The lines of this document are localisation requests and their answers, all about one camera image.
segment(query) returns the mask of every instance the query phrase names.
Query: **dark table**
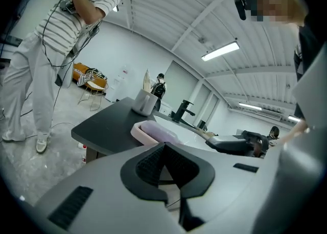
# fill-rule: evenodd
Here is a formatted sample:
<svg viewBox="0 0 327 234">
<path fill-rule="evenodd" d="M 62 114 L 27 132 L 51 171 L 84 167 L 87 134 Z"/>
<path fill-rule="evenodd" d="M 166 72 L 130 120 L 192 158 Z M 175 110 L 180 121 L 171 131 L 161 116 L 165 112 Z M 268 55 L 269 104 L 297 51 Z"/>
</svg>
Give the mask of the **dark table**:
<svg viewBox="0 0 327 234">
<path fill-rule="evenodd" d="M 72 137 L 87 146 L 86 162 L 143 145 L 130 131 L 135 123 L 155 119 L 152 114 L 144 117 L 134 112 L 133 103 L 124 98 L 72 129 Z"/>
</svg>

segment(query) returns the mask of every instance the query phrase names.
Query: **sink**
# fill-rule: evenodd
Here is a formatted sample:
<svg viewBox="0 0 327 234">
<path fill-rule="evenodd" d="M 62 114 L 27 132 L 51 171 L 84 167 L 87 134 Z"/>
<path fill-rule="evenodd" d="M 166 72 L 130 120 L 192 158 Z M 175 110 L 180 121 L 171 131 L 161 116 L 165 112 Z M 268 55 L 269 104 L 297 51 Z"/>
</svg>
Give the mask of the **sink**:
<svg viewBox="0 0 327 234">
<path fill-rule="evenodd" d="M 178 136 L 178 139 L 187 146 L 201 149 L 201 150 L 206 150 L 206 151 L 211 151 L 211 152 L 217 152 L 216 150 L 210 148 L 206 143 L 205 139 L 199 136 L 198 134 L 194 133 L 191 130 L 185 129 L 179 125 L 177 125 L 174 122 L 167 121 L 161 117 L 154 116 L 155 120 L 157 123 L 165 127 L 166 129 L 169 129 L 176 133 Z"/>
</svg>

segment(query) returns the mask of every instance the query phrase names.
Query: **white cup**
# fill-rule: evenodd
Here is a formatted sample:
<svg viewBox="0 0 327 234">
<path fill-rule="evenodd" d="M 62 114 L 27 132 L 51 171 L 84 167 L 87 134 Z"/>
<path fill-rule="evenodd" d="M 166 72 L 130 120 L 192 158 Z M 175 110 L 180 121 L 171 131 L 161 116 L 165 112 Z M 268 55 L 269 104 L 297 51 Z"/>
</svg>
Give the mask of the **white cup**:
<svg viewBox="0 0 327 234">
<path fill-rule="evenodd" d="M 157 96 L 141 89 L 134 100 L 132 109 L 142 116 L 149 116 L 157 100 Z"/>
</svg>

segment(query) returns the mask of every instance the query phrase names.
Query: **black rubber pad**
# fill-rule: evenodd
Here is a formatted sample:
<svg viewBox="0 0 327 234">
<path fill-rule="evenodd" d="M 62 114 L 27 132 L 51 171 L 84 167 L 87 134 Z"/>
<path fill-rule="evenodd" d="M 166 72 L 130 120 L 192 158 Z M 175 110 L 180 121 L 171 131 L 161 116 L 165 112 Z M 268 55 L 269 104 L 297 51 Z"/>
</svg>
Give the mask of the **black rubber pad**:
<svg viewBox="0 0 327 234">
<path fill-rule="evenodd" d="M 258 167 L 245 165 L 245 164 L 241 164 L 241 163 L 236 163 L 233 167 L 238 168 L 240 170 L 253 172 L 253 173 L 256 173 L 258 171 L 258 169 L 259 169 Z"/>
<path fill-rule="evenodd" d="M 93 189 L 78 186 L 49 216 L 57 226 L 67 230 L 81 210 Z"/>
</svg>

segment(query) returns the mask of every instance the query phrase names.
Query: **white cabinet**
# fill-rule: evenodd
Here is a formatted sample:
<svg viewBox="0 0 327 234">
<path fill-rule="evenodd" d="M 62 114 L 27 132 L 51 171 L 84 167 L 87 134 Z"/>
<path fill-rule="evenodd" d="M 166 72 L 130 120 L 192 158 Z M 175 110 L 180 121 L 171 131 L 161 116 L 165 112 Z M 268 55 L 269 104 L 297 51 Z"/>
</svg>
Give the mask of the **white cabinet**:
<svg viewBox="0 0 327 234">
<path fill-rule="evenodd" d="M 172 112 L 172 107 L 169 106 L 166 102 L 161 101 L 159 112 L 166 116 L 169 116 L 169 114 Z"/>
</svg>

